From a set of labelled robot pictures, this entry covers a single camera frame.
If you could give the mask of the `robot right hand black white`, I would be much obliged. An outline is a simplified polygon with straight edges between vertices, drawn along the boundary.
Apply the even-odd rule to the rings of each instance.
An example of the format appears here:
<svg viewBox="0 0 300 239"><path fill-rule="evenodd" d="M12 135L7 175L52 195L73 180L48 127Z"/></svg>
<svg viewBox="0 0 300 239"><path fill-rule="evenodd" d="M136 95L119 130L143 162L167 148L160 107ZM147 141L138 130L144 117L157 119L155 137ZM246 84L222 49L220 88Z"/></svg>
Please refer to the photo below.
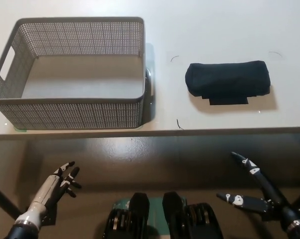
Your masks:
<svg viewBox="0 0 300 239"><path fill-rule="evenodd" d="M252 160L236 152L231 152L231 156L256 181L263 197L230 193L217 193L216 196L237 209L260 215L263 221L279 221L287 234L300 234L300 208L293 206Z"/></svg>

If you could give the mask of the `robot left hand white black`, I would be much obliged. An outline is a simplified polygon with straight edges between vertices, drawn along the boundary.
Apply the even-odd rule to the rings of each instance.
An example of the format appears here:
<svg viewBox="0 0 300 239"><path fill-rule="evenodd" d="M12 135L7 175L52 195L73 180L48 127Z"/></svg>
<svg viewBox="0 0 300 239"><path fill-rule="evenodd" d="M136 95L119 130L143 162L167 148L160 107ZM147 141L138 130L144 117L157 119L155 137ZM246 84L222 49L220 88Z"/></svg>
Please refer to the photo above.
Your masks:
<svg viewBox="0 0 300 239"><path fill-rule="evenodd" d="M72 198L76 197L71 186L77 189L82 188L82 186L75 181L75 177L80 170L78 166L73 168L68 175L63 176L63 173L68 168L74 166L74 164L74 161L68 162L60 166L47 177L26 212L15 220L16 224L30 225L40 230L43 226L51 226L56 223L57 204L59 200L64 194L68 194Z"/></svg>

